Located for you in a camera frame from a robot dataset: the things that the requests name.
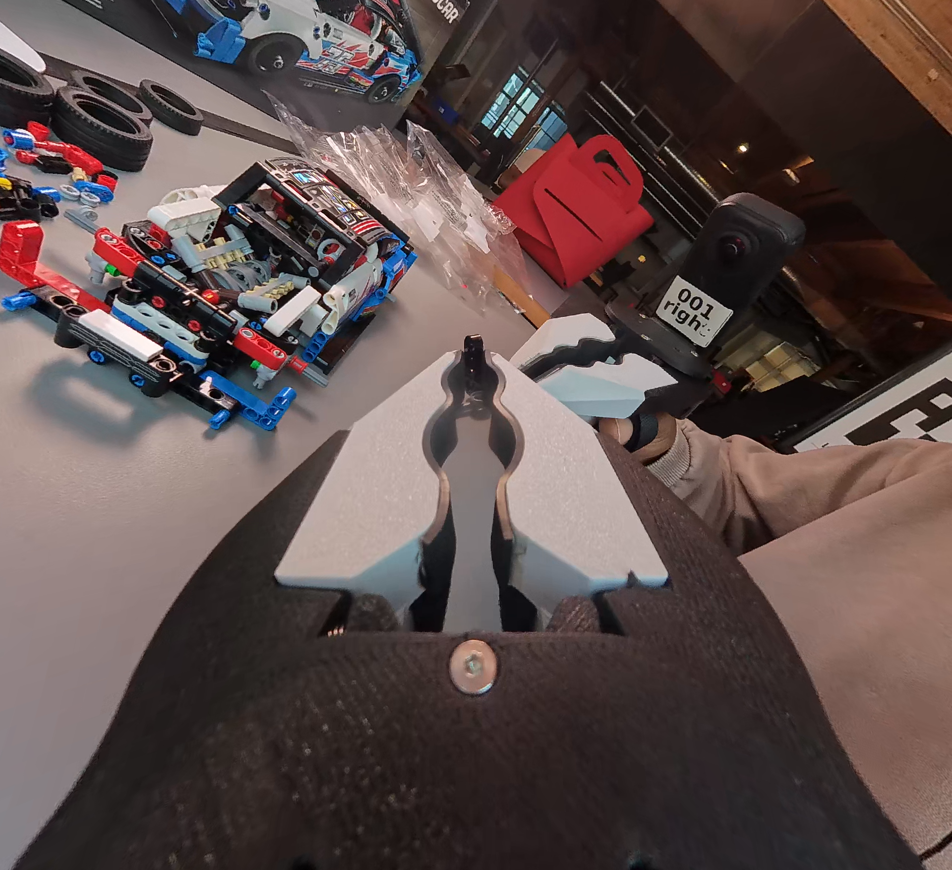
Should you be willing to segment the heap of assorted loose bricks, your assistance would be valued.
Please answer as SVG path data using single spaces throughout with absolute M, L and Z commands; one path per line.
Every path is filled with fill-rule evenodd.
M 25 128 L 2 127 L 1 137 L 2 186 L 10 195 L 16 182 L 6 169 L 8 159 L 62 179 L 55 185 L 27 185 L 43 216 L 56 216 L 64 201 L 88 209 L 113 202 L 117 176 L 80 146 L 52 139 L 48 127 L 36 122 Z

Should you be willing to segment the red felt bag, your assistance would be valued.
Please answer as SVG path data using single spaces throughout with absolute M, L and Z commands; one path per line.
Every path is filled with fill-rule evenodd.
M 641 204 L 644 178 L 625 145 L 565 135 L 506 187 L 493 206 L 519 245 L 567 289 L 590 276 L 655 221 Z

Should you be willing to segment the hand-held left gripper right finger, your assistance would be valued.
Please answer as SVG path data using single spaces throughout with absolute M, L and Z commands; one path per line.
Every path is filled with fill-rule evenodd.
M 592 595 L 630 578 L 652 588 L 668 572 L 597 432 L 505 358 L 494 404 L 511 424 L 497 505 L 511 555 L 508 583 L 523 595 Z

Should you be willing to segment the black white printed sign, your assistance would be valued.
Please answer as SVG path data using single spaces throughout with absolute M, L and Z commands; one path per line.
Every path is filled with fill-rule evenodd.
M 951 441 L 950 346 L 904 368 L 817 423 L 792 435 L 780 452 L 890 439 Z

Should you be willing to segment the person's beige hoodie torso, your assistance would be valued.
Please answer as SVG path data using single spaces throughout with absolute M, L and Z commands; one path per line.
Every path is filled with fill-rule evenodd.
M 950 499 L 784 517 L 744 564 L 840 742 L 914 850 L 950 833 Z

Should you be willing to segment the toy brick race car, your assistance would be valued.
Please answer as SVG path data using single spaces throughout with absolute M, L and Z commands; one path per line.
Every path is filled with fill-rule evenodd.
M 145 397 L 174 394 L 219 430 L 244 419 L 274 431 L 296 399 L 280 382 L 325 387 L 416 260 L 409 237 L 315 163 L 255 162 L 227 186 L 180 188 L 115 232 L 91 206 L 92 183 L 65 186 L 92 236 L 89 281 L 42 262 L 43 211 L 2 225 L 6 313 L 33 311 L 54 342 L 125 370 Z M 269 388 L 275 388 L 265 398 Z

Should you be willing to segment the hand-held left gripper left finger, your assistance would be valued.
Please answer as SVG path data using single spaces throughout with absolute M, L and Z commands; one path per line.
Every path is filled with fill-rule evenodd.
M 286 587 L 442 591 L 456 531 L 446 460 L 458 444 L 462 354 L 351 426 L 274 572 Z

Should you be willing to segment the white monitor base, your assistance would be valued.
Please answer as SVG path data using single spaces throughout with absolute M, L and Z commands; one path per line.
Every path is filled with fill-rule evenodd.
M 2 21 L 0 23 L 1 50 L 32 70 L 46 73 L 46 62 L 29 43 L 20 38 Z

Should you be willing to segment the pile of clear plastic bags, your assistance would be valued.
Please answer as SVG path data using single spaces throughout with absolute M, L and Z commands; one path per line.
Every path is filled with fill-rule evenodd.
M 330 133 L 268 98 L 301 154 L 393 222 L 454 296 L 479 311 L 507 303 L 530 319 L 534 299 L 515 224 L 429 130 L 409 123 L 405 140 L 384 127 Z

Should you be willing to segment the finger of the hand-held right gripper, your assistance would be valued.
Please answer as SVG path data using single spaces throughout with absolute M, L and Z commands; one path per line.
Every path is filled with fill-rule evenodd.
M 611 327 L 592 313 L 555 316 L 546 320 L 511 356 L 511 362 L 524 369 L 563 349 L 572 353 L 589 342 L 610 349 L 616 340 Z
M 616 363 L 587 366 L 565 364 L 541 376 L 541 387 L 570 412 L 592 419 L 627 419 L 649 393 L 678 383 L 661 365 L 640 355 L 625 355 Z

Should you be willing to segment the person's right forearm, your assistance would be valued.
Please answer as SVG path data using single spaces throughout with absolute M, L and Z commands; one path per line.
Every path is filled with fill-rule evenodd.
M 689 421 L 634 457 L 735 554 L 772 542 L 863 550 L 890 540 L 947 550 L 950 444 L 887 439 L 784 455 L 741 435 L 711 435 Z

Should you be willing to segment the grey desk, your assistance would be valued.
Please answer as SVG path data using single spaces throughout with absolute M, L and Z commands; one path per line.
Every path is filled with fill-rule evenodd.
M 533 326 L 473 310 L 418 261 L 322 388 L 275 432 L 220 431 L 175 395 L 2 311 L 1 863 L 10 868 L 81 775 L 162 618 L 205 556 L 332 433 L 466 335 L 509 356 Z

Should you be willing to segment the person's right hand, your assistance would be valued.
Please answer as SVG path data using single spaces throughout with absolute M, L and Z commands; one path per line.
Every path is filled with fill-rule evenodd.
M 601 418 L 599 433 L 615 440 L 641 466 L 662 458 L 673 448 L 679 429 L 677 421 L 668 413 L 636 413 L 624 419 Z

